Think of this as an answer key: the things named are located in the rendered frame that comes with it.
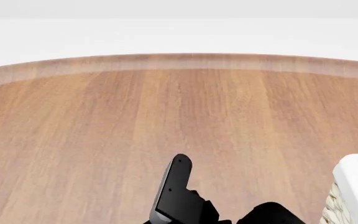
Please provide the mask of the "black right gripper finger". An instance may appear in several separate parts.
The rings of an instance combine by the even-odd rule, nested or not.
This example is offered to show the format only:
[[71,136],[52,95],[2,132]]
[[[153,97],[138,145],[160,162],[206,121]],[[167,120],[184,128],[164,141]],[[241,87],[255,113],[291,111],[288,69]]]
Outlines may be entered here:
[[204,199],[187,189],[192,161],[177,154],[170,161],[150,211],[151,222],[198,222]]

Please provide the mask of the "woven basket with white liner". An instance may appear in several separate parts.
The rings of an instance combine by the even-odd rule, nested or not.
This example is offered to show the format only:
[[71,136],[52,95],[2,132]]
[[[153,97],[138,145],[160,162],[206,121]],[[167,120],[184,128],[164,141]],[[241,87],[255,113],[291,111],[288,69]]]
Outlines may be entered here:
[[319,224],[358,224],[358,154],[344,156],[333,177]]

